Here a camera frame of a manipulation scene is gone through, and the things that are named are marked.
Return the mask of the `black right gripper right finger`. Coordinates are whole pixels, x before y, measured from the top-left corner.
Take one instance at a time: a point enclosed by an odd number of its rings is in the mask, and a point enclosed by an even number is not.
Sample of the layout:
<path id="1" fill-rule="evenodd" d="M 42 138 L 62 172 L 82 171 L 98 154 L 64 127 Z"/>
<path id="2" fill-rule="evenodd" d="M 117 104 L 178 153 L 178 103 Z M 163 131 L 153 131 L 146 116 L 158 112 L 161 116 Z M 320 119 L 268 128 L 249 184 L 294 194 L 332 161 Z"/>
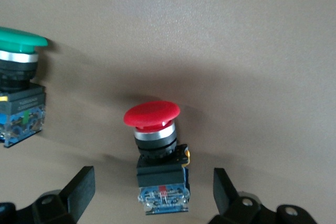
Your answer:
<path id="1" fill-rule="evenodd" d="M 239 194 L 223 168 L 214 168 L 213 195 L 219 214 L 210 223 L 316 223 L 305 209 L 280 205 L 267 209 L 253 194 Z"/>

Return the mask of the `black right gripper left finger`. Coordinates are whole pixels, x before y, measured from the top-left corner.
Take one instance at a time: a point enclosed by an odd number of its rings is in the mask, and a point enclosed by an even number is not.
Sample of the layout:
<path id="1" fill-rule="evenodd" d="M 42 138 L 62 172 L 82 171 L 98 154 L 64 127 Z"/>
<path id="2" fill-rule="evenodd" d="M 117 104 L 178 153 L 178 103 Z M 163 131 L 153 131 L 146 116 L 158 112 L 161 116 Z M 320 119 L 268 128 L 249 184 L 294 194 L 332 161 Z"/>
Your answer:
<path id="1" fill-rule="evenodd" d="M 61 191 L 44 193 L 23 209 L 1 202 L 1 223 L 77 223 L 95 195 L 94 171 L 84 166 Z"/>

